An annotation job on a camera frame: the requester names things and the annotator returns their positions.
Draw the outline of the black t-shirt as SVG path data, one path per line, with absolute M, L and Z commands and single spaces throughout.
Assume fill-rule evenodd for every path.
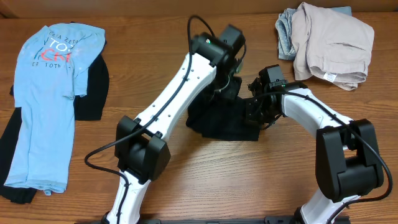
M 216 99 L 206 101 L 197 96 L 188 107 L 186 126 L 204 138 L 223 141 L 257 141 L 260 128 L 244 122 L 246 101 Z

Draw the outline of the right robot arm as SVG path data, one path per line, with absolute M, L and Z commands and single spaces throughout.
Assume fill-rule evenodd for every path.
M 288 82 L 278 65 L 263 68 L 249 84 L 246 122 L 269 128 L 281 116 L 303 126 L 316 141 L 318 190 L 292 216 L 266 217 L 265 223 L 349 223 L 339 214 L 384 183 L 385 163 L 376 132 L 366 120 L 353 120 L 328 107 L 302 82 Z

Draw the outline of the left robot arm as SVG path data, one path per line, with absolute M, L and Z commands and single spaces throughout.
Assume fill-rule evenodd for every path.
M 102 223 L 137 223 L 146 190 L 166 168 L 171 154 L 169 137 L 195 99 L 231 102 L 241 80 L 235 76 L 242 62 L 236 55 L 246 46 L 243 32 L 228 25 L 219 37 L 194 36 L 192 49 L 170 83 L 134 119 L 123 116 L 116 128 L 119 188 L 112 209 Z

